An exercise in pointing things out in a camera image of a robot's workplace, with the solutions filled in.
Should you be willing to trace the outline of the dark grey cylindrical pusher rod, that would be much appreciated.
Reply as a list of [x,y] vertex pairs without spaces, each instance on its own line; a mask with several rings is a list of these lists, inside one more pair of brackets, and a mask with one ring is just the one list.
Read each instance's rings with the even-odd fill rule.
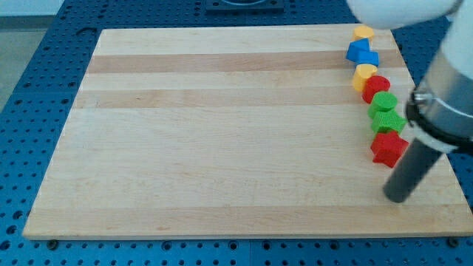
[[406,201],[442,154],[414,139],[384,184],[387,199],[396,203]]

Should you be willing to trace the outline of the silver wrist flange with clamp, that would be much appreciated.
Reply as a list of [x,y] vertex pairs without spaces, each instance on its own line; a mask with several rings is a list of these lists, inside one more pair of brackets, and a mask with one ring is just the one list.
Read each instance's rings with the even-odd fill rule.
[[472,154],[472,78],[438,51],[412,90],[406,118],[415,139],[442,152]]

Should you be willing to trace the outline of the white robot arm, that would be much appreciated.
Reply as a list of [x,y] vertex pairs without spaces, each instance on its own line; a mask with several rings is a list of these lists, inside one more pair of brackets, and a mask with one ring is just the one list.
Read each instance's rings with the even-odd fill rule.
[[426,74],[406,103],[414,132],[385,183],[385,196],[404,202],[443,154],[472,152],[472,0],[348,0],[363,24],[394,30],[451,16]]

